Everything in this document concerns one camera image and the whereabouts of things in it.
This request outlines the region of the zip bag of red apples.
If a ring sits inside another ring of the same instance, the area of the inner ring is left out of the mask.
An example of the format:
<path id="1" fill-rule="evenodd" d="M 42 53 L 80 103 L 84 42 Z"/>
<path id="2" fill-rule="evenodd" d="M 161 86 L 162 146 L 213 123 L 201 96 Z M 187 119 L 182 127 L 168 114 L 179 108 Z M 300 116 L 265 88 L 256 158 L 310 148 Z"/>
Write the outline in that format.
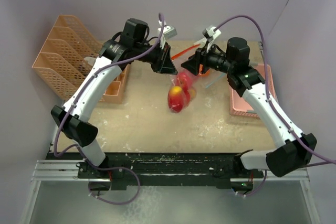
<path id="1" fill-rule="evenodd" d="M 194 84 L 202 76 L 203 66 L 199 66 L 198 75 L 195 76 L 182 68 L 181 64 L 194 55 L 195 50 L 200 45 L 200 43 L 195 43 L 172 57 L 172 62 L 177 69 L 177 75 L 170 75 L 172 85 L 167 94 L 167 104 L 171 112 L 181 112 L 196 97 L 197 92 Z"/>

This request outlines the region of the pink perforated plastic basket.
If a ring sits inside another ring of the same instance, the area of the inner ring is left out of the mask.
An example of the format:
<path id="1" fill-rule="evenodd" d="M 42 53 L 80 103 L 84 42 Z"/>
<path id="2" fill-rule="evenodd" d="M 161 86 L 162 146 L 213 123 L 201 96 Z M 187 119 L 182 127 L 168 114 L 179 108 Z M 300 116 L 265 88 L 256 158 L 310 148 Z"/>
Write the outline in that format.
<path id="1" fill-rule="evenodd" d="M 268 91 L 270 93 L 270 96 L 272 96 L 272 99 L 278 102 L 273 78 L 272 78 L 272 72 L 270 65 L 267 65 L 267 73 L 265 73 L 265 66 L 261 63 L 253 63 L 251 64 L 253 68 L 255 68 L 263 78 L 265 78 L 265 75 L 267 75 L 268 80 Z M 247 102 L 243 97 L 240 97 L 238 93 L 231 87 L 229 87 L 230 91 L 230 114 L 234 116 L 245 116 L 250 118 L 257 118 L 259 119 L 259 116 L 257 112 L 254 110 L 254 107 L 250 105 L 249 102 Z M 261 96 L 262 102 L 267 102 L 266 97 L 266 88 L 265 85 L 262 83 L 258 84 L 257 87 L 254 87 L 249 93 L 256 93 L 257 95 Z"/>

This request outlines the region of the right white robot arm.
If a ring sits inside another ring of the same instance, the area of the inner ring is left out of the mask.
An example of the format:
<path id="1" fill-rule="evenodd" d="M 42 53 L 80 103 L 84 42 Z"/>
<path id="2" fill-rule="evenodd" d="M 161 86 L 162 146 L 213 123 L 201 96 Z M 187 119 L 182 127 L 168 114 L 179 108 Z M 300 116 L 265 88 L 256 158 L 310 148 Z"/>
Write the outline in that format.
<path id="1" fill-rule="evenodd" d="M 208 69 L 225 73 L 230 87 L 254 109 L 272 137 L 275 150 L 247 150 L 236 155 L 234 173 L 246 177 L 252 169 L 259 169 L 282 177 L 309 164 L 317 139 L 287 117 L 269 92 L 268 81 L 250 65 L 249 54 L 247 41 L 233 37 L 226 51 L 217 45 L 197 48 L 181 66 L 195 76 Z"/>

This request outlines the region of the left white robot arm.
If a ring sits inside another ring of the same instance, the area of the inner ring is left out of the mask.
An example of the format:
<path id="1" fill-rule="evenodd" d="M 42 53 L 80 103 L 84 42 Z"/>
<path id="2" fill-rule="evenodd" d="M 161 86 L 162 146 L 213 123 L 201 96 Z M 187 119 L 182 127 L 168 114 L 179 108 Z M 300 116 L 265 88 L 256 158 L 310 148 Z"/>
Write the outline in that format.
<path id="1" fill-rule="evenodd" d="M 166 22 L 159 14 L 158 36 L 154 44 L 147 41 L 149 26 L 146 22 L 130 18 L 123 31 L 103 43 L 95 63 L 83 83 L 63 106 L 54 106 L 51 116 L 58 126 L 54 140 L 57 152 L 61 133 L 74 141 L 76 147 L 90 164 L 90 173 L 96 178 L 104 177 L 108 170 L 108 157 L 96 139 L 98 128 L 89 123 L 91 114 L 112 81 L 134 61 L 150 64 L 155 73 L 176 75 L 177 69 L 171 59 L 171 47 L 165 40 Z"/>

